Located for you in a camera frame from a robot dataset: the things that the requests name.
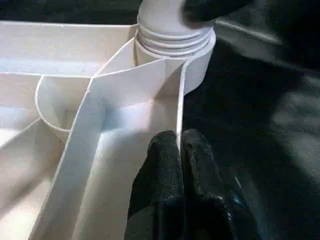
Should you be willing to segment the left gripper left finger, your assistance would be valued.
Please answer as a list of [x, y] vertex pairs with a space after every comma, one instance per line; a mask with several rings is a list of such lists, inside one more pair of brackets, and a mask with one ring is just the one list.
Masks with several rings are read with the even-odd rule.
[[126, 240], [180, 240], [184, 234], [184, 185], [172, 130], [156, 134], [131, 189]]

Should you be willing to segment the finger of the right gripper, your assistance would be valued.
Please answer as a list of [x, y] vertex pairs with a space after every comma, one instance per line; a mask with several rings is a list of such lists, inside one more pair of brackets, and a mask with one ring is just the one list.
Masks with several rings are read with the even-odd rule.
[[252, 0], [186, 0], [183, 13], [193, 23], [209, 22], [249, 5]]

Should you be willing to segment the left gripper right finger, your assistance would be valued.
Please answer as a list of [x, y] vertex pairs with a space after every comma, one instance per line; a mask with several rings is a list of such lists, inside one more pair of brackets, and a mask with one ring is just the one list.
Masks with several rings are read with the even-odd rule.
[[204, 135], [181, 135], [186, 224], [191, 240], [259, 240], [257, 222], [239, 191], [222, 177]]

